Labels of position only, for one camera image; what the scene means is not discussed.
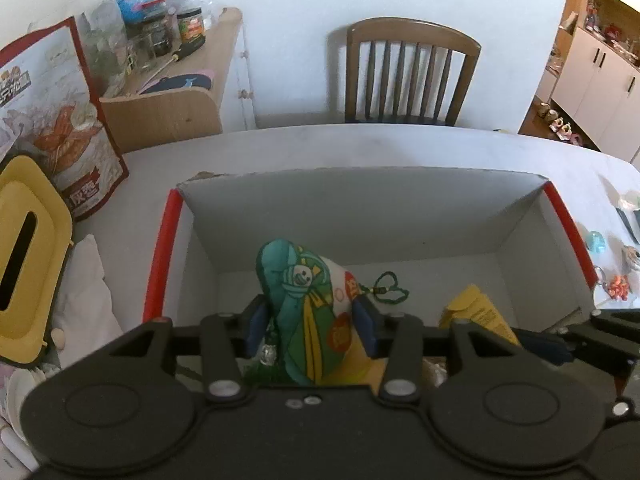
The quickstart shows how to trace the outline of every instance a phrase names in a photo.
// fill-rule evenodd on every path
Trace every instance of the white plate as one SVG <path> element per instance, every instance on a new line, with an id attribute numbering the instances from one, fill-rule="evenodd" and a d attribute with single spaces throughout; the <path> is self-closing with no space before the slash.
<path id="1" fill-rule="evenodd" d="M 15 434 L 25 440 L 22 427 L 20 426 L 20 409 L 25 397 L 37 386 L 34 374 L 30 370 L 18 368 L 9 377 L 9 384 L 6 388 L 6 410 L 9 415 L 9 422 L 14 428 Z"/>

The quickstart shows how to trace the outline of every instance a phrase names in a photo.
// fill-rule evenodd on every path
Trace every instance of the green tassel charm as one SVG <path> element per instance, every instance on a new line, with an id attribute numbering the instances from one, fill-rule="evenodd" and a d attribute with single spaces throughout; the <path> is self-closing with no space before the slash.
<path id="1" fill-rule="evenodd" d="M 264 344 L 258 352 L 258 360 L 244 369 L 244 382 L 248 386 L 294 383 L 285 370 L 283 360 L 278 358 L 279 341 L 278 331 L 271 318 Z"/>
<path id="2" fill-rule="evenodd" d="M 387 276 L 391 278 L 392 283 L 391 285 L 382 286 L 381 282 Z M 391 270 L 388 270 L 387 272 L 383 272 L 382 274 L 380 274 L 380 276 L 376 280 L 376 283 L 374 283 L 373 287 L 365 286 L 361 283 L 359 285 L 361 290 L 365 294 L 373 295 L 373 297 L 376 298 L 376 300 L 379 301 L 380 303 L 396 305 L 398 303 L 402 303 L 404 300 L 406 300 L 409 297 L 409 291 L 406 290 L 405 288 L 398 286 L 398 277 Z"/>

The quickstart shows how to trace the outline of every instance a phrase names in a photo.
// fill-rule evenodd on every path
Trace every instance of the wooden shelf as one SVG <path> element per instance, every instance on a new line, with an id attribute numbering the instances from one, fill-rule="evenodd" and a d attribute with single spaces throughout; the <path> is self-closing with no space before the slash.
<path id="1" fill-rule="evenodd" d="M 137 95 L 150 72 L 127 78 L 123 96 L 100 99 L 111 135 L 123 153 L 222 133 L 220 107 L 241 24 L 239 9 L 224 9 L 203 47 L 158 75 L 213 70 L 211 90 L 178 88 Z M 159 58 L 158 66 L 170 56 Z"/>

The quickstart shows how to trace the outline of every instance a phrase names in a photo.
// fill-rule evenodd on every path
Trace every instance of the green plush toy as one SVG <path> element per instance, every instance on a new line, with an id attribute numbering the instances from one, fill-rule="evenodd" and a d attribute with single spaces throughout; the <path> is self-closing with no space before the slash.
<path id="1" fill-rule="evenodd" d="M 278 358 L 298 384 L 319 384 L 351 345 L 353 275 L 288 240 L 262 247 L 256 273 L 273 308 Z"/>

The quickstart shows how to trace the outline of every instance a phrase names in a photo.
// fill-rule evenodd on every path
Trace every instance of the cardboard box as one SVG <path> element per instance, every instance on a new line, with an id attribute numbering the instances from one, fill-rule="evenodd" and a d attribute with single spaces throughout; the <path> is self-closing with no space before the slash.
<path id="1" fill-rule="evenodd" d="M 410 291 L 400 309 L 437 326 L 470 283 L 507 323 L 544 330 L 593 308 L 593 264 L 546 178 L 459 168 L 336 168 L 200 174 L 168 197 L 144 320 L 197 324 L 260 292 L 255 258 L 287 238 L 372 285 Z"/>

